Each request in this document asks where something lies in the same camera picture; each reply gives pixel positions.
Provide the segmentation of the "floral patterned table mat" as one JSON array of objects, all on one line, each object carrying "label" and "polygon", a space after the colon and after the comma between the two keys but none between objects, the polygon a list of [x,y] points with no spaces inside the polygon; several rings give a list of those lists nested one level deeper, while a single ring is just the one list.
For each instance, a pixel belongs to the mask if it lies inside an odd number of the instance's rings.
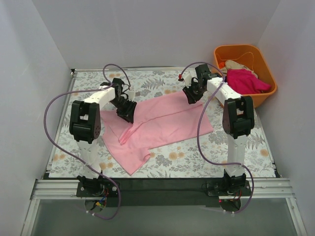
[{"label": "floral patterned table mat", "polygon": [[[72,94],[68,96],[63,109],[56,141],[58,149],[52,151],[47,168],[50,178],[75,178],[82,173],[83,165],[76,159],[79,148],[69,133],[70,104],[90,96],[90,90],[97,88],[105,79],[122,78],[130,80],[135,99],[140,102],[161,95],[181,91],[183,84],[177,78],[180,68],[140,68],[127,70],[123,74],[117,69],[102,73],[97,70],[75,71],[71,82]],[[203,135],[199,140],[189,139],[158,147],[150,151],[149,160],[134,173],[134,177],[221,177],[222,163],[227,160],[227,135],[222,127],[223,109],[220,103],[209,94],[203,97],[208,103],[206,116],[214,128],[213,133]],[[254,177],[275,177],[275,164],[260,123],[255,119],[246,144],[245,165]]]}]

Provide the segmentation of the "orange plastic bin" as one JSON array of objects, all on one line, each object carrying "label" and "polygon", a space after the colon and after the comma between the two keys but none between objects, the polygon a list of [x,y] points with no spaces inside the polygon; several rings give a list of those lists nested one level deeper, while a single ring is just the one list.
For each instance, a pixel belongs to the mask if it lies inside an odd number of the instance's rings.
[{"label": "orange plastic bin", "polygon": [[255,108],[277,90],[277,84],[261,51],[253,45],[219,46],[214,50],[214,62],[232,89],[252,97]]}]

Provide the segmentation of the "aluminium frame rail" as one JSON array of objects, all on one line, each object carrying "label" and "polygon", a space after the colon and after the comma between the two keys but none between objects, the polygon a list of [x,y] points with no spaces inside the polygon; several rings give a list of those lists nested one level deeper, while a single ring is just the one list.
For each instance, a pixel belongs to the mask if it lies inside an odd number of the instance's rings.
[{"label": "aluminium frame rail", "polygon": [[241,196],[218,178],[118,178],[107,204],[76,179],[35,182],[24,236],[305,236],[290,181],[257,178]]}]

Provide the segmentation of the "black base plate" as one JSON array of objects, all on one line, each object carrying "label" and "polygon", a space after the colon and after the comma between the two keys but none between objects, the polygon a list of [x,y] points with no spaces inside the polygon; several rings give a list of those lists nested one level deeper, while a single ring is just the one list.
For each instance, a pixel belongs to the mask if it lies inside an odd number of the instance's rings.
[{"label": "black base plate", "polygon": [[206,206],[220,207],[220,197],[233,199],[233,207],[240,207],[241,197],[251,194],[250,184],[240,193],[210,194],[206,185],[221,178],[101,178],[105,190],[100,196],[93,196],[82,188],[79,181],[76,196],[85,199],[107,198],[107,206]]}]

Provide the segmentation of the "beige garment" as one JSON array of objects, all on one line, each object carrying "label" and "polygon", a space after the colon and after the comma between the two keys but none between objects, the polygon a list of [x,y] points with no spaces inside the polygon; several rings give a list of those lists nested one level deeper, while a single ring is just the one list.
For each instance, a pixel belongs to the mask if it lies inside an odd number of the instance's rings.
[{"label": "beige garment", "polygon": [[246,67],[245,65],[239,64],[233,60],[227,60],[227,61],[223,61],[219,63],[219,69],[221,70],[221,72],[226,76],[228,70],[230,69],[234,69],[234,70],[239,70],[239,69],[245,69],[247,71],[250,71],[256,78],[258,78],[258,75],[251,69],[249,69],[248,67]]}]

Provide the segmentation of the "magenta t shirt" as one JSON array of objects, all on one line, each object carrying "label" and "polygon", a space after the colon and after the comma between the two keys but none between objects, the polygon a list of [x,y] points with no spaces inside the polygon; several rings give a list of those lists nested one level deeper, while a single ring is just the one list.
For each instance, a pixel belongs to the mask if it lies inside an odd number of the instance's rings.
[{"label": "magenta t shirt", "polygon": [[271,86],[245,69],[230,69],[227,72],[226,82],[239,94],[258,94],[267,92]]}]

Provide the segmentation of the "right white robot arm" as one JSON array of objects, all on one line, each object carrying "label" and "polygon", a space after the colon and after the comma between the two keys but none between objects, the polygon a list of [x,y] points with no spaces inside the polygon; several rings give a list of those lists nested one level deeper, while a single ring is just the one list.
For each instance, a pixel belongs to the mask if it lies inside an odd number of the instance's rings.
[{"label": "right white robot arm", "polygon": [[196,76],[186,69],[179,74],[178,80],[185,82],[183,92],[188,103],[195,104],[205,92],[210,92],[223,105],[222,127],[227,134],[228,154],[223,177],[207,184],[210,194],[225,192],[227,195],[240,193],[247,187],[246,174],[250,171],[244,165],[246,143],[254,128],[253,100],[250,96],[242,96],[225,82],[225,75],[218,70],[210,71],[209,63],[196,62]]}]

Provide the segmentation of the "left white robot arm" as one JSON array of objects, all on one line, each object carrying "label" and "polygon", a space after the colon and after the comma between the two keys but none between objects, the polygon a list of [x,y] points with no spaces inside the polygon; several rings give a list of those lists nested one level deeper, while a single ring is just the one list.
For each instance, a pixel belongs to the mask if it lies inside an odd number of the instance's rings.
[{"label": "left white robot arm", "polygon": [[100,91],[93,93],[83,101],[75,100],[71,106],[69,132],[77,142],[80,158],[84,162],[84,173],[78,176],[82,188],[98,197],[104,193],[105,185],[101,181],[98,164],[97,139],[101,132],[101,109],[108,103],[116,107],[116,116],[133,123],[137,103],[133,101],[134,92],[123,91],[125,83],[114,78],[112,82],[100,85]]}]

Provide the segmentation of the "light pink t shirt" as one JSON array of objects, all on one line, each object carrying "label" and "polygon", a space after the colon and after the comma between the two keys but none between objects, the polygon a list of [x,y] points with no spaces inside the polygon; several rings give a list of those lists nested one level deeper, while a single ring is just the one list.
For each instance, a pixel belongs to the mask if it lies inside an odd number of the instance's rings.
[{"label": "light pink t shirt", "polygon": [[102,138],[113,158],[132,175],[147,162],[151,149],[213,132],[202,111],[203,102],[189,104],[182,91],[139,102],[133,123],[115,111],[102,111]]}]

